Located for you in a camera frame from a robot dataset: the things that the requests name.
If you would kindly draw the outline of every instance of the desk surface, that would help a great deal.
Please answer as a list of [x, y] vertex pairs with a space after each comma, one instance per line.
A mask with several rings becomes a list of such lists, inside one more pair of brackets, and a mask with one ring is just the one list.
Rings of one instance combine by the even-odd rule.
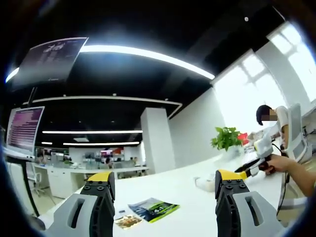
[[[129, 230], [123, 230], [114, 224], [114, 237], [217, 236], [214, 193], [195, 187], [194, 177], [208, 176], [219, 168], [235, 170], [241, 165], [241, 161], [242, 158], [224, 160], [217, 156], [159, 174], [116, 180], [115, 219], [119, 217], [120, 210], [125, 210], [127, 214], [132, 213], [128, 204], [148, 198], [179, 204], [180, 208], [157, 222], [143, 221]], [[246, 184], [250, 191], [257, 191], [277, 209], [281, 196], [281, 173], [266, 177], [264, 172], [260, 171], [257, 176], [248, 178]], [[46, 228], [53, 222], [53, 213], [61, 204], [40, 216]]]
[[148, 170], [148, 167], [141, 166], [141, 167], [130, 167], [130, 168], [119, 168], [119, 169], [74, 169], [74, 168], [58, 168], [51, 165], [41, 166], [39, 164], [34, 165], [37, 168], [41, 169], [61, 169], [63, 171], [71, 172], [71, 173], [81, 173], [81, 174], [94, 174], [94, 173], [101, 173], [107, 170], [117, 173], [129, 172], [129, 171], [139, 171], [139, 170]]

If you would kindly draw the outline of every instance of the white cabinet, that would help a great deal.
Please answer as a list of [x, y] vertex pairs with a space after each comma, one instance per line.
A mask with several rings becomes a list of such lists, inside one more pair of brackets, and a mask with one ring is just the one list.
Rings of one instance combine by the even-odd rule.
[[79, 187], [76, 174], [65, 169], [49, 168], [47, 170], [51, 193], [54, 197], [67, 198]]

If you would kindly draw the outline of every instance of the window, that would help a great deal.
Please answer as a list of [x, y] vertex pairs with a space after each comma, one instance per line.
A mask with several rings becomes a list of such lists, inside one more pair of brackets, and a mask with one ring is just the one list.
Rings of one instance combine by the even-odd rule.
[[253, 53], [239, 59], [214, 85], [225, 125], [244, 132], [257, 132], [268, 126], [256, 121], [260, 105], [286, 106], [278, 84]]
[[286, 23], [268, 38], [287, 57], [301, 80], [309, 100], [316, 99], [314, 90], [316, 88], [316, 64], [299, 32], [293, 25]]

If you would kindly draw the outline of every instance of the green plant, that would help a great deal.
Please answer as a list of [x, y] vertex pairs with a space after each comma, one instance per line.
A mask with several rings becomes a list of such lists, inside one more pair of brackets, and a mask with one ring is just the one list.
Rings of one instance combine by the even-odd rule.
[[218, 132], [218, 135], [212, 139], [211, 144], [218, 150], [225, 149], [227, 151], [231, 146], [242, 145], [242, 141], [238, 139], [240, 132], [236, 131], [235, 127], [216, 127], [215, 129]]

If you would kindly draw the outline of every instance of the monitor screen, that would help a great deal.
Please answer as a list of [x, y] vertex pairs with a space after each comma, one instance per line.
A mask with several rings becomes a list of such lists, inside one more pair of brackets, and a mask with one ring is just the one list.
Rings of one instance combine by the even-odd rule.
[[12, 110], [7, 133], [7, 148], [34, 155], [35, 139], [44, 107]]
[[66, 81], [87, 37], [59, 39], [31, 48], [12, 80], [12, 91]]

